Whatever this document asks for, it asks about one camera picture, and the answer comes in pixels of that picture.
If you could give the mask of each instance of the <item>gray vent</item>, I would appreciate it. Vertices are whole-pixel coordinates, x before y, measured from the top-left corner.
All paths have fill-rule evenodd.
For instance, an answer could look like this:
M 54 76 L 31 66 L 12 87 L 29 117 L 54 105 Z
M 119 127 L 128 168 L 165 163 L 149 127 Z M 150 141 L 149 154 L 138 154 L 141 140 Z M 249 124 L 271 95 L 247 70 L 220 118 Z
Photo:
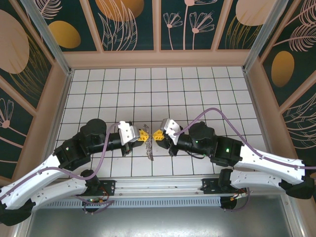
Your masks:
M 220 205 L 220 197 L 117 198 L 109 208 Z M 87 205 L 87 208 L 94 207 L 95 205 Z M 82 202 L 76 199 L 65 199 L 50 203 L 43 208 L 82 208 Z

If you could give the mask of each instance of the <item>tiled floor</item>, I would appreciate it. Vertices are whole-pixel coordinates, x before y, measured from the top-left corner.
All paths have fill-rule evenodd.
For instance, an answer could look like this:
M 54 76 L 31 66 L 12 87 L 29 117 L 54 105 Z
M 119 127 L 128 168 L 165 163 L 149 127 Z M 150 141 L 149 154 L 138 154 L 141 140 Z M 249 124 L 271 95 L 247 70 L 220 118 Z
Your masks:
M 255 148 L 266 150 L 240 67 L 76 70 L 56 145 L 93 118 L 104 120 L 108 127 L 121 120 L 133 121 L 138 128 L 147 124 L 155 132 L 164 118 L 184 127 L 210 107 L 221 109 Z M 217 135 L 239 139 L 218 113 L 211 111 L 202 120 Z M 153 155 L 151 162 L 145 144 L 124 158 L 120 151 L 107 152 L 98 177 L 216 174 L 221 170 L 208 158 L 192 158 L 185 152 L 171 158 L 155 142 Z M 91 163 L 74 173 L 95 169 L 99 160 L 100 154 L 94 154 Z

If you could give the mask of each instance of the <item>decorative wallpaper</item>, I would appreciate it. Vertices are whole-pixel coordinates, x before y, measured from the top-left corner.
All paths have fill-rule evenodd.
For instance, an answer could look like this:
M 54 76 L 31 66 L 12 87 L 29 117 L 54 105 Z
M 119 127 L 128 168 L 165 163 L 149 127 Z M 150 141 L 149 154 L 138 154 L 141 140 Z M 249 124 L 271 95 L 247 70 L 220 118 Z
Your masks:
M 0 22 L 0 77 L 36 108 L 51 64 L 8 1 L 0 1 Z
M 162 0 L 161 49 L 210 49 L 222 6 L 222 0 Z
M 0 176 L 11 179 L 33 116 L 0 88 Z
M 89 0 L 104 51 L 153 50 L 152 0 Z
M 300 2 L 263 62 L 279 105 L 316 69 L 316 1 Z
M 315 158 L 316 84 L 283 113 L 283 118 L 298 158 Z
M 276 0 L 233 0 L 218 49 L 250 49 Z
M 63 52 L 96 51 L 79 0 L 34 0 Z
M 284 18 L 285 15 L 287 14 L 287 11 L 288 11 L 289 8 L 291 7 L 293 1 L 294 1 L 294 0 L 288 0 L 285 10 L 282 12 L 282 14 L 281 14 L 280 18 L 278 19 L 278 21 L 277 21 L 275 27 L 273 28 L 271 34 L 269 35 L 269 37 L 268 37 L 266 43 L 265 43 L 264 46 L 262 47 L 262 49 L 261 49 L 261 51 L 260 51 L 260 53 L 259 53 L 259 57 L 261 57 L 262 54 L 264 53 L 264 51 L 266 50 L 268 44 L 270 43 L 270 39 L 271 39 L 271 38 L 273 37 L 273 35 L 276 33 L 278 27 L 280 26 L 280 24 L 281 24 L 283 18 Z

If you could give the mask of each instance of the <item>metal frame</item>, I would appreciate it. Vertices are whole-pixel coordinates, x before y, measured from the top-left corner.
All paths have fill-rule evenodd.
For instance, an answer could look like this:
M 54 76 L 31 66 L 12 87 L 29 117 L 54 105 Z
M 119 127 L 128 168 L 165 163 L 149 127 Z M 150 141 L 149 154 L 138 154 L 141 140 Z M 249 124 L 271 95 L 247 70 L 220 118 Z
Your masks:
M 277 24 L 280 13 L 286 8 L 288 0 L 277 0 L 270 12 L 266 22 L 263 24 L 260 32 L 253 43 L 251 50 L 248 54 L 248 57 L 244 63 L 244 71 L 247 73 L 254 62 L 256 61 L 261 49 L 265 45 L 266 41 L 268 40 L 271 32 L 273 31 L 275 25 Z
M 52 54 L 55 56 L 62 70 L 65 72 L 65 74 L 68 75 L 70 73 L 68 63 L 63 55 L 63 52 L 55 41 L 54 36 L 50 32 L 45 20 L 42 18 L 37 6 L 35 5 L 35 1 L 20 0 L 20 2 L 23 4 L 26 12 L 28 13 L 34 25 L 47 43 L 47 46 L 49 47 Z

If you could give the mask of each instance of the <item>leaf illustration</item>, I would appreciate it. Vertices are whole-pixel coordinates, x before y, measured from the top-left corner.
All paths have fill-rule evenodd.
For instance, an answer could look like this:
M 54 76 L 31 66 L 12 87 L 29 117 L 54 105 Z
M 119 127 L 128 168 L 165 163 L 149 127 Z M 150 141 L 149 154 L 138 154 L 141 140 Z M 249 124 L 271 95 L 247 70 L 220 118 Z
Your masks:
M 53 19 L 62 8 L 61 0 L 35 0 L 35 4 L 42 17 L 50 20 Z
M 109 28 L 109 25 L 107 21 L 104 19 L 104 17 L 100 13 L 98 14 L 103 25 L 102 44 L 106 50 L 112 50 L 113 49 L 113 35 L 111 32 L 111 29 Z
M 305 26 L 314 25 L 316 23 L 316 0 L 304 1 L 299 19 Z
M 316 42 L 316 25 L 297 27 L 287 41 L 292 51 L 307 52 Z

